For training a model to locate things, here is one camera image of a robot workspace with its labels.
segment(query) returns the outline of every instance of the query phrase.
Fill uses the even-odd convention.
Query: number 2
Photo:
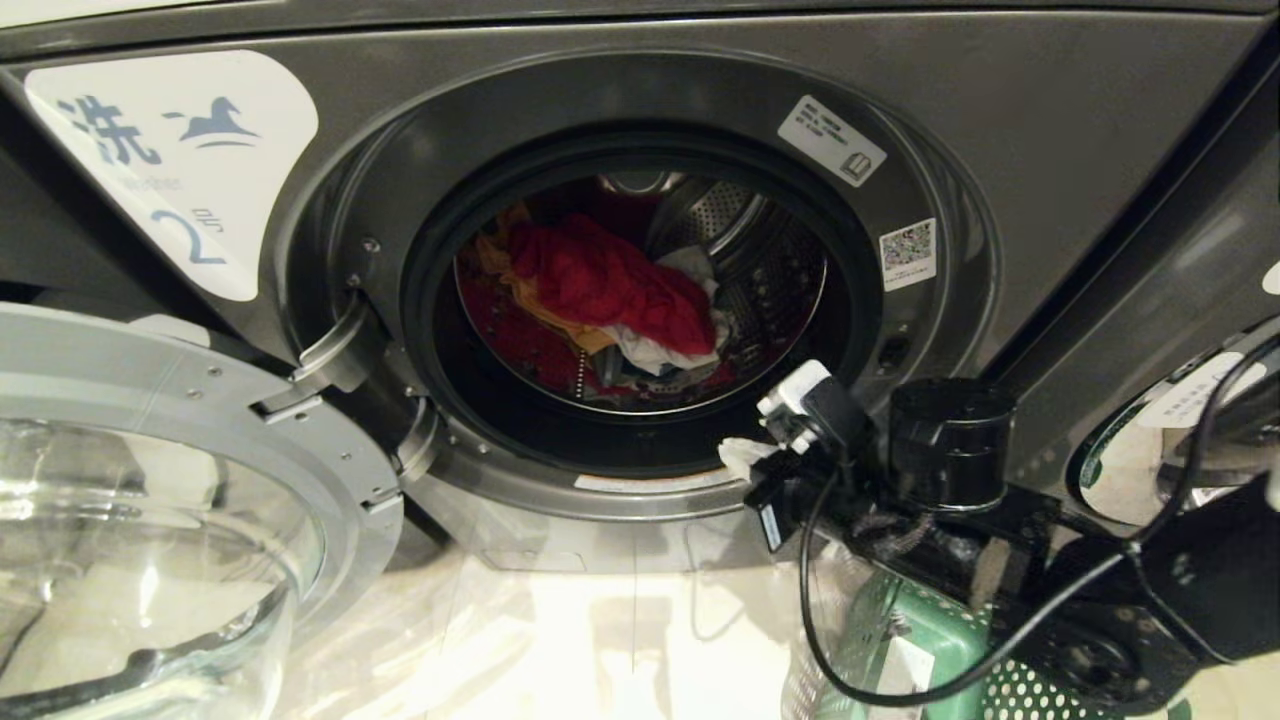
[[[201,255],[201,251],[200,251],[200,233],[196,231],[196,228],[191,227],[191,223],[188,223],[186,218],[183,218],[182,215],[179,215],[177,213],[170,213],[169,210],[156,210],[155,213],[151,213],[151,219],[155,220],[155,222],[157,222],[157,223],[160,220],[165,219],[165,218],[170,218],[170,219],[178,220],[182,224],[183,229],[187,231],[187,237],[191,238],[191,256],[188,256],[187,260],[189,260],[191,263],[193,263],[196,265],[225,265],[227,264],[227,260],[224,260],[221,258],[206,258],[205,255]]]

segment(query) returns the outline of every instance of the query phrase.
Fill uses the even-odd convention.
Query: floor
[[[416,566],[401,560],[410,566],[294,650],[273,717],[815,716],[822,685],[800,644],[794,564],[585,577],[494,571],[457,547]],[[828,638],[861,580],[849,562],[835,548],[818,561]],[[1196,720],[1275,717],[1265,691],[1277,673],[1280,653],[1202,673],[1189,688]]]

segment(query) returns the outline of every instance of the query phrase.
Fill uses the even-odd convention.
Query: washing machine door
[[[193,342],[13,304],[0,337],[0,716],[269,712],[390,557],[387,455]]]

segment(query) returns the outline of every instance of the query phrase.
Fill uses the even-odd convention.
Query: black cylinder
[[[1014,397],[966,378],[916,380],[893,391],[890,496],[932,512],[974,512],[1005,497]]]

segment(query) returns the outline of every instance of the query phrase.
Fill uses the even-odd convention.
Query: washing machine
[[[1280,38],[1274,33],[1093,273],[988,368],[1021,396],[1014,480],[1124,530],[1180,475],[1220,378],[1280,333]],[[1280,442],[1280,355],[1231,388],[1193,500],[1266,469]]]

